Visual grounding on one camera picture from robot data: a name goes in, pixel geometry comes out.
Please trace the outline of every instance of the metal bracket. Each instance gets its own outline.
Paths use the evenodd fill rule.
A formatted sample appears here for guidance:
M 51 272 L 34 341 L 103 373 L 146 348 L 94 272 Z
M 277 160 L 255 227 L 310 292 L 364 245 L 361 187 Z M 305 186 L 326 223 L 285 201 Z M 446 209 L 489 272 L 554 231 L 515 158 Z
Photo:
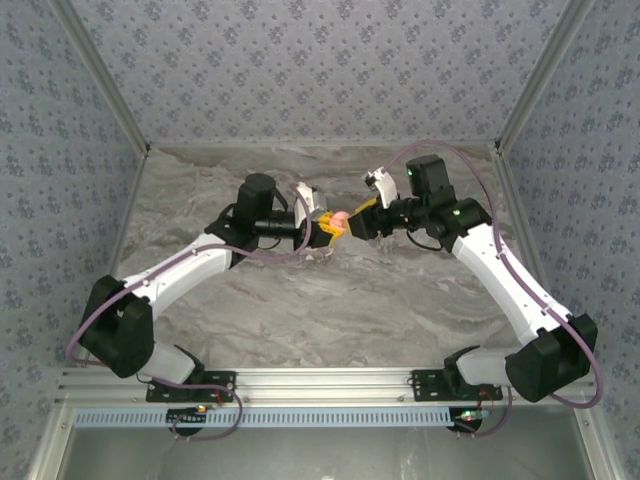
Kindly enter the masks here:
M 416 402 L 488 400 L 482 391 L 494 401 L 502 400 L 502 389 L 493 385 L 468 385 L 460 383 L 454 390 L 444 376 L 444 370 L 413 370 L 409 379 Z
M 233 371 L 205 371 L 197 380 L 198 384 L 220 385 L 230 390 L 236 388 L 237 374 Z M 195 390 L 189 388 L 172 388 L 155 381 L 147 386 L 147 402 L 149 403 L 231 403 L 233 397 L 219 390 Z

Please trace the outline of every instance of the gray marble floor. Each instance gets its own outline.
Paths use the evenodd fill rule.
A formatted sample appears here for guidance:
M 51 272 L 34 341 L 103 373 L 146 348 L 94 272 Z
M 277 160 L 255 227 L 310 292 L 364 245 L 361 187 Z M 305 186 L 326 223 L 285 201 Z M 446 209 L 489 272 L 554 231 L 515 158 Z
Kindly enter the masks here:
M 118 274 L 154 265 L 193 240 L 234 201 L 251 172 L 296 179 L 324 190 L 329 206 L 353 210 L 371 196 L 361 180 L 387 163 L 391 147 L 179 148 L 153 151 L 127 230 Z M 458 198 L 486 205 L 466 166 L 439 153 Z M 513 229 L 493 165 L 473 161 Z M 404 161 L 392 171 L 409 194 Z M 290 192 L 285 193 L 291 199 Z M 418 237 L 425 242 L 422 234 Z M 271 241 L 265 240 L 267 246 Z M 287 251 L 290 243 L 276 251 Z M 156 338 L 213 366 L 431 366 L 472 344 L 515 343 L 497 304 L 453 256 L 419 250 L 403 233 L 370 242 L 343 237 L 331 255 L 315 251 L 284 264 L 245 260 L 203 282 L 158 319 Z

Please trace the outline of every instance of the patterned wallpaper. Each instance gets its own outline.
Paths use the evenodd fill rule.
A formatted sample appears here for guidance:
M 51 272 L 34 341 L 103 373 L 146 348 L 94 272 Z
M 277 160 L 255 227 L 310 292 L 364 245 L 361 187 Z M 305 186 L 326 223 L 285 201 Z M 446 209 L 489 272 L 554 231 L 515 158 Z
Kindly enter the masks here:
M 493 139 L 565 0 L 73 0 L 147 140 Z
M 46 0 L 0 1 L 0 478 L 23 479 L 137 155 Z
M 554 296 L 599 323 L 604 409 L 640 478 L 640 4 L 602 0 L 509 153 Z

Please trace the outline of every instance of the white cable tray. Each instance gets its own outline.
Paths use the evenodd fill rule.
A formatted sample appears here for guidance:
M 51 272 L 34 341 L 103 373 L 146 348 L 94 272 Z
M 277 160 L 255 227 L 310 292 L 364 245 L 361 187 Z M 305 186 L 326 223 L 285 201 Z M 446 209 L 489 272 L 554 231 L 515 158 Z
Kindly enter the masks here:
M 76 428 L 167 427 L 166 408 L 79 408 Z M 179 427 L 229 427 L 238 409 L 210 410 L 204 423 Z M 319 407 L 245 408 L 242 428 L 300 427 L 447 427 L 453 422 L 448 407 Z

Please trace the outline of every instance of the pink object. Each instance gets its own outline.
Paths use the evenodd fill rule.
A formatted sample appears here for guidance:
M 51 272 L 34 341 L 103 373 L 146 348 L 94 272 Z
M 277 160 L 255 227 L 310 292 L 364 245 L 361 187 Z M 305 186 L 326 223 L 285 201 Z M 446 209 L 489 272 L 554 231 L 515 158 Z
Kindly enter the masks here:
M 348 228 L 347 219 L 350 216 L 348 212 L 336 212 L 333 214 L 333 217 L 331 217 L 331 220 L 329 220 L 329 225 L 346 230 Z

